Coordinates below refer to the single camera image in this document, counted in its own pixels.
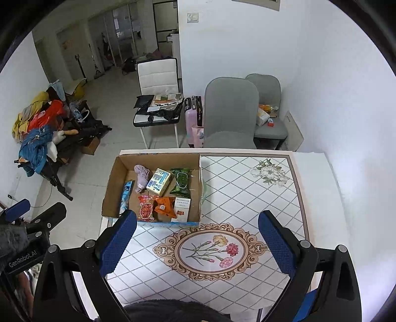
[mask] orange snack package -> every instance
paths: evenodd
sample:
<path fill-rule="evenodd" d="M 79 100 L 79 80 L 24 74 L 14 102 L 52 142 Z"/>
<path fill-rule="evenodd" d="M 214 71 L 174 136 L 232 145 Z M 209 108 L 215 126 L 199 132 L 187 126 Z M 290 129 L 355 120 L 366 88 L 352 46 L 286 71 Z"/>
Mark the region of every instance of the orange snack package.
<path fill-rule="evenodd" d="M 155 211 L 159 214 L 166 215 L 171 218 L 177 218 L 175 211 L 173 209 L 173 204 L 175 202 L 174 197 L 154 197 L 157 202 Z"/>

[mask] chair seat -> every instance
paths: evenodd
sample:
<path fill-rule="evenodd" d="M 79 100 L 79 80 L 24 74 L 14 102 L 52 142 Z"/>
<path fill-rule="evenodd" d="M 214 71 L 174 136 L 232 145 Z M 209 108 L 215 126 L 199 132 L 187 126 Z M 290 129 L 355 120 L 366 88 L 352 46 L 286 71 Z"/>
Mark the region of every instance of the chair seat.
<path fill-rule="evenodd" d="M 156 125 L 175 124 L 179 123 L 179 121 L 180 114 L 171 119 L 170 121 L 168 121 L 164 117 L 154 116 L 152 122 L 149 122 L 148 115 L 135 114 L 135 117 L 133 118 L 133 125 L 135 127 L 154 127 Z"/>
<path fill-rule="evenodd" d="M 263 126 L 256 125 L 254 131 L 255 138 L 270 139 L 270 140 L 284 140 L 287 138 L 287 128 L 279 117 L 273 118 L 274 126 L 268 126 L 265 123 Z"/>
<path fill-rule="evenodd" d="M 253 138 L 237 132 L 218 132 L 205 138 L 204 148 L 257 149 Z"/>

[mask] chair backrest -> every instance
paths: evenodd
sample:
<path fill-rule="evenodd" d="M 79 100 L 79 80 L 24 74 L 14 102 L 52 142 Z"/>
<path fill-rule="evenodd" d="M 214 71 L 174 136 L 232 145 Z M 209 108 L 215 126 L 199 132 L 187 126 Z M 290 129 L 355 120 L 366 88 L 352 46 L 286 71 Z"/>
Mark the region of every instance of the chair backrest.
<path fill-rule="evenodd" d="M 137 65 L 142 95 L 178 93 L 176 58 L 146 61 Z"/>
<path fill-rule="evenodd" d="M 281 90 L 278 79 L 271 75 L 250 74 L 246 79 L 256 85 L 260 104 L 280 107 Z"/>
<path fill-rule="evenodd" d="M 242 78 L 219 77 L 205 90 L 205 137 L 230 131 L 254 135 L 259 93 Z"/>

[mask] red plastic bag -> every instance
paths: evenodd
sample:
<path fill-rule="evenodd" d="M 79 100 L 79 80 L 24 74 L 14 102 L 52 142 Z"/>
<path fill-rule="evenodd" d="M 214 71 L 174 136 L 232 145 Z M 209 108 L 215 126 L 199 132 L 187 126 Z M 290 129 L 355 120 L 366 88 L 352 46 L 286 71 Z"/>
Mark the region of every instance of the red plastic bag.
<path fill-rule="evenodd" d="M 63 109 L 63 103 L 61 101 L 53 100 L 47 110 L 36 114 L 29 122 L 29 126 L 27 128 L 28 133 L 34 128 L 40 128 L 47 124 L 54 130 L 59 130 L 60 124 L 56 120 L 58 115 L 66 115 L 66 112 Z"/>

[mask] papers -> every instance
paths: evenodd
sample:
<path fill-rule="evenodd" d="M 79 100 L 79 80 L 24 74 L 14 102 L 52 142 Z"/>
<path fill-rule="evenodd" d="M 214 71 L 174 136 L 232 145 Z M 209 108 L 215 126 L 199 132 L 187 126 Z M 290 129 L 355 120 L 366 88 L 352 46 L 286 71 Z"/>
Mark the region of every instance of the papers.
<path fill-rule="evenodd" d="M 182 101 L 183 101 L 183 94 L 181 93 L 155 95 L 154 99 L 151 102 L 150 107 L 147 109 L 147 112 L 154 112 L 160 109 L 172 111 Z"/>

